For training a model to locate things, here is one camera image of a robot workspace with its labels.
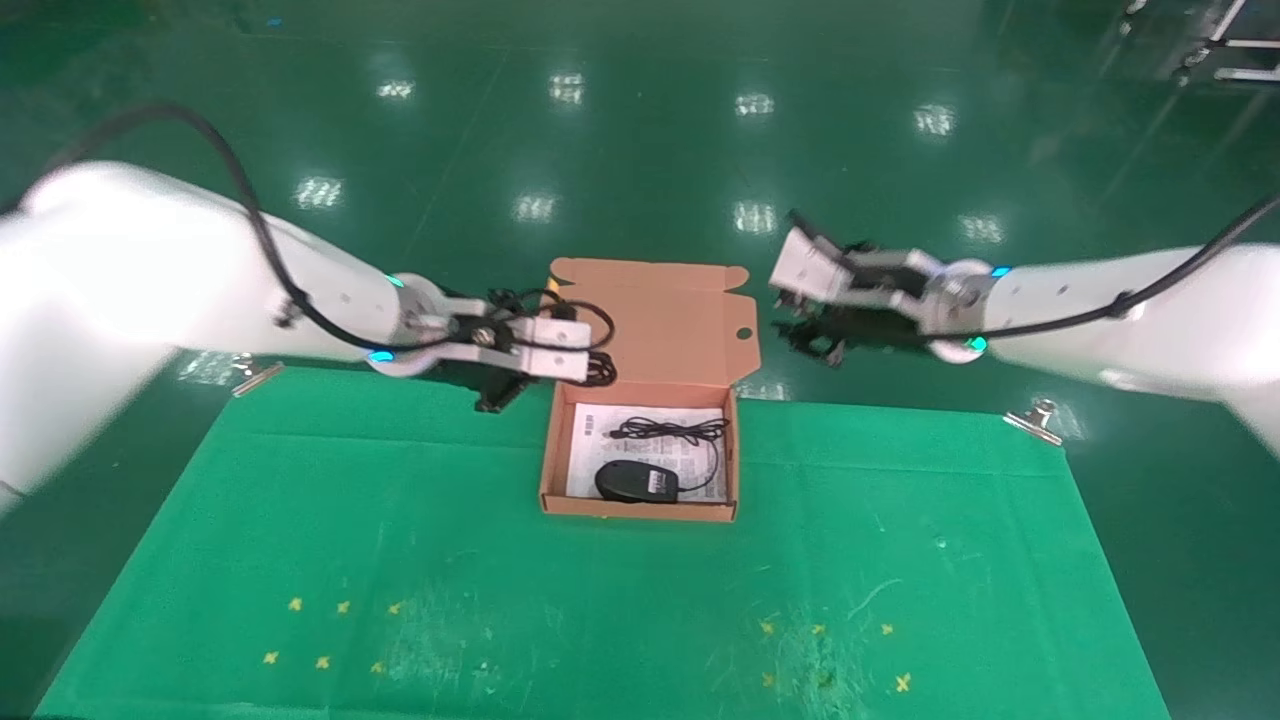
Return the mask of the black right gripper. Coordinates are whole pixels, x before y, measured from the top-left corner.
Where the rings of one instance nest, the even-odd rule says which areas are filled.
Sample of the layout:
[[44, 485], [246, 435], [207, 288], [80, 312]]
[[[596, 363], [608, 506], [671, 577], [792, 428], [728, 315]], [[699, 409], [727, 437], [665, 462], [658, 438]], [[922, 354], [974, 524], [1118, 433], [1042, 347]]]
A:
[[783, 342], [829, 368], [840, 368], [854, 350], [932, 354], [918, 322], [891, 309], [833, 305], [794, 290], [774, 287], [774, 309], [786, 313]]

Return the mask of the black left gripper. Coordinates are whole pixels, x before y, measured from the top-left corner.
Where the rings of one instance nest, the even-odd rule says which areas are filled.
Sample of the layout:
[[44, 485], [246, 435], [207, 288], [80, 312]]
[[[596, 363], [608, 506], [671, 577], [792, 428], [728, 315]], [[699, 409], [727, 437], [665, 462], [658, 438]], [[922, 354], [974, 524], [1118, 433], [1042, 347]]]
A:
[[440, 361], [440, 382], [476, 392], [477, 413], [499, 414], [536, 379], [502, 366], [444, 360]]

